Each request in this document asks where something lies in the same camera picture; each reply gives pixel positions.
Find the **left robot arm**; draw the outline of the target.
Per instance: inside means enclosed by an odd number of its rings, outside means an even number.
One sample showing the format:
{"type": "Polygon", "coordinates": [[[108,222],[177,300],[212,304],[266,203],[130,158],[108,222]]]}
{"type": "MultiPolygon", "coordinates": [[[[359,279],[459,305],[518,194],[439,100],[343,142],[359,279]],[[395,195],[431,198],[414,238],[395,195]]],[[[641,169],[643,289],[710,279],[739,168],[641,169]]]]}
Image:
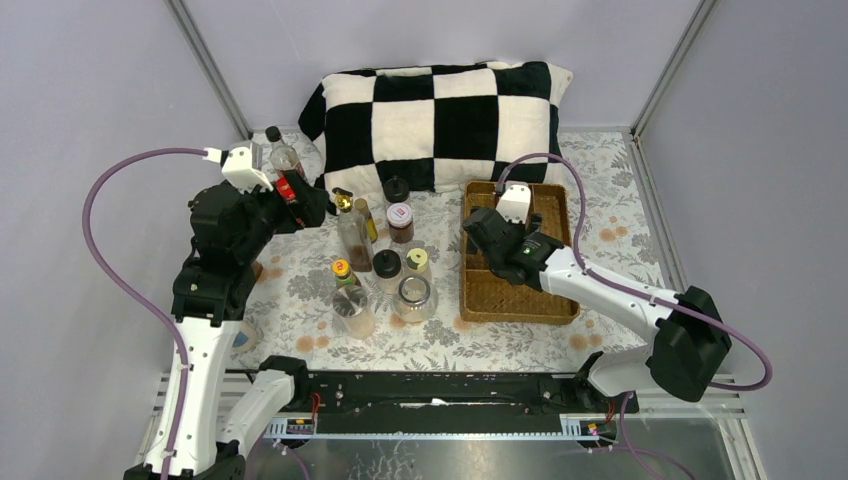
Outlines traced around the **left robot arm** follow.
{"type": "Polygon", "coordinates": [[[272,417],[307,404],[305,361],[270,356],[248,392],[219,414],[226,363],[259,278],[259,254],[277,234],[320,226],[328,204],[327,191],[296,173],[268,190],[242,193],[223,182],[192,199],[192,253],[172,287],[179,337],[165,404],[150,450],[125,478],[242,479],[272,417]]]}

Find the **white lid brown sauce jar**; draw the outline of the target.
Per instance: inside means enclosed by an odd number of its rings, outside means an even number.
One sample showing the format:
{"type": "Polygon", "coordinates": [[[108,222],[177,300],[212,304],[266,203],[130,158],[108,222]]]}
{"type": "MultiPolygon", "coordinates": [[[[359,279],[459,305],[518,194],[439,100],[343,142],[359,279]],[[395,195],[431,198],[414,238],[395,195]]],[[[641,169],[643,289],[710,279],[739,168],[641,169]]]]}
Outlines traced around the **white lid brown sauce jar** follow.
{"type": "Polygon", "coordinates": [[[403,202],[392,203],[386,210],[389,236],[398,244],[410,242],[414,237],[414,218],[412,208],[403,202]]]}

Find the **black cap shaker bottle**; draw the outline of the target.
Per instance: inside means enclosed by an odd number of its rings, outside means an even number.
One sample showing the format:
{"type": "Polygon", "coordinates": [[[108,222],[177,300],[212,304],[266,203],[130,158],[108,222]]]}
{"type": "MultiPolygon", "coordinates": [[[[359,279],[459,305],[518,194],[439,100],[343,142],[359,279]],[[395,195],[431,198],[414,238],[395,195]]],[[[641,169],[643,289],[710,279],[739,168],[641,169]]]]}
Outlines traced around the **black cap shaker bottle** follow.
{"type": "Polygon", "coordinates": [[[382,191],[387,205],[405,203],[410,196],[408,183],[397,175],[382,184],[382,191]]]}

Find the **small yellow oil bottle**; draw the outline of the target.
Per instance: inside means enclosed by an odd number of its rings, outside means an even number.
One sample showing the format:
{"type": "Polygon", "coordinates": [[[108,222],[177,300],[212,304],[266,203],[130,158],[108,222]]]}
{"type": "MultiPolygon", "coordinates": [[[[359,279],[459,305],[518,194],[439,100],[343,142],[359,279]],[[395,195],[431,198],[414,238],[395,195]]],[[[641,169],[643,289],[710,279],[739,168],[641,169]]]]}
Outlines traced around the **small yellow oil bottle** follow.
{"type": "Polygon", "coordinates": [[[363,218],[370,242],[375,243],[378,240],[378,231],[367,200],[357,198],[354,201],[354,208],[363,218]]]}

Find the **woven wicker tray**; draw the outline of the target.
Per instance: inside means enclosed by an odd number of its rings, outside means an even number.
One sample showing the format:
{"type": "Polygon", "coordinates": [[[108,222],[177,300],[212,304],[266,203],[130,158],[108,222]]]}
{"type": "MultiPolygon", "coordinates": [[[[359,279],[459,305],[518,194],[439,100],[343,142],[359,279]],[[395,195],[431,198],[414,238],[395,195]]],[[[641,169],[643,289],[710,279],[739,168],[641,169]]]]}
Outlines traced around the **woven wicker tray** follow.
{"type": "MultiPolygon", "coordinates": [[[[541,216],[541,232],[570,246],[567,199],[564,186],[532,183],[531,209],[541,216]]],[[[580,313],[580,305],[528,286],[512,286],[496,277],[482,253],[467,235],[462,235],[463,253],[460,314],[468,322],[518,322],[569,325],[580,313]]]]}

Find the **yellow cap spice bottle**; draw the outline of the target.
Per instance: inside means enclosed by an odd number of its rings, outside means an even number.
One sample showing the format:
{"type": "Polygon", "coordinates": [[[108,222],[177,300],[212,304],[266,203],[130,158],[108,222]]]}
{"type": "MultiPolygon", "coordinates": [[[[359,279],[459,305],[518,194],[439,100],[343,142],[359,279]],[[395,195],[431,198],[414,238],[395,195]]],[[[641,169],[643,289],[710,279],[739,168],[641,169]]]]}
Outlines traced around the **yellow cap spice bottle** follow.
{"type": "Polygon", "coordinates": [[[428,252],[423,248],[410,249],[404,260],[405,274],[407,276],[418,275],[432,281],[432,272],[430,269],[428,252]]]}

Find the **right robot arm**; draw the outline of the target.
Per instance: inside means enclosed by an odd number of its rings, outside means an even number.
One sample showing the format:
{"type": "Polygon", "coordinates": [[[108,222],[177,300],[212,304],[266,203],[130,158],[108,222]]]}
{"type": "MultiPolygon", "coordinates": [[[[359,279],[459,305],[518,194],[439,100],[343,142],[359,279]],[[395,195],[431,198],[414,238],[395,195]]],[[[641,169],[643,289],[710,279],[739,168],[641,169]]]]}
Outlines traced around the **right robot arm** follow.
{"type": "Polygon", "coordinates": [[[527,232],[492,208],[474,209],[462,227],[497,277],[574,300],[643,340],[641,347],[601,353],[584,363],[573,386],[583,410],[597,412],[614,396],[653,387],[698,402],[732,347],[720,320],[701,320],[701,314],[716,309],[699,288],[677,293],[625,278],[580,259],[553,237],[527,232]]]}

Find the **black cap salt shaker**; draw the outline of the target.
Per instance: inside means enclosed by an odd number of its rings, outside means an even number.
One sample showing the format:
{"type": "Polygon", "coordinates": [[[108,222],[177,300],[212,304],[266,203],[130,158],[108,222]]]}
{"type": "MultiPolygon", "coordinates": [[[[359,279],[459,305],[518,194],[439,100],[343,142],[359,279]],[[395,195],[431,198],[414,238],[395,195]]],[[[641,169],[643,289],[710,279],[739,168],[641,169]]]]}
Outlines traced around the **black cap salt shaker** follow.
{"type": "Polygon", "coordinates": [[[376,275],[378,288],[387,295],[394,294],[401,280],[402,260],[400,255],[391,249],[383,249],[373,257],[373,271],[376,275]]]}

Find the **glass cruet gold spout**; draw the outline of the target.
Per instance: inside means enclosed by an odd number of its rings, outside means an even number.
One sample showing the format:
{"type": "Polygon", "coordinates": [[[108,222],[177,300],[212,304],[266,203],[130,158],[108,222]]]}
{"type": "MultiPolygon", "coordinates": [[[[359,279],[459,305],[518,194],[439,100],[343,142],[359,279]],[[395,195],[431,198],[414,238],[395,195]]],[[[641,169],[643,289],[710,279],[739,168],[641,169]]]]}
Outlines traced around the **glass cruet gold spout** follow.
{"type": "Polygon", "coordinates": [[[332,189],[338,213],[337,232],[343,257],[355,272],[373,270],[373,251],[365,218],[354,208],[353,194],[339,187],[332,189]]]}

